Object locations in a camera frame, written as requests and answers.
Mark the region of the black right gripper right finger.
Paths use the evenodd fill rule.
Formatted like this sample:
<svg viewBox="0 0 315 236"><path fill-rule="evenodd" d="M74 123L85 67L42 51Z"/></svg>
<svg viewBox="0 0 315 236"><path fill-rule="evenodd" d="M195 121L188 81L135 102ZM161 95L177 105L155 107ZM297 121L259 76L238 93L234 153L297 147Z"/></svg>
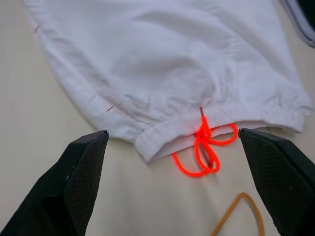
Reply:
<svg viewBox="0 0 315 236"><path fill-rule="evenodd" d="M240 129L257 192L282 236L315 234L315 165L290 140Z"/></svg>

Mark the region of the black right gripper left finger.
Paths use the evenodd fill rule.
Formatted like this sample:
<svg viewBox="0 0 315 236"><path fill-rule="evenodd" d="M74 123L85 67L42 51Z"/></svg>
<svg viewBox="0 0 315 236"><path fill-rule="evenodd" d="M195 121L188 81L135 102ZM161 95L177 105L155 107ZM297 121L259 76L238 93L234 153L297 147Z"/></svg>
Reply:
<svg viewBox="0 0 315 236"><path fill-rule="evenodd" d="M32 187L2 236L83 236L101 178L107 131L71 142Z"/></svg>

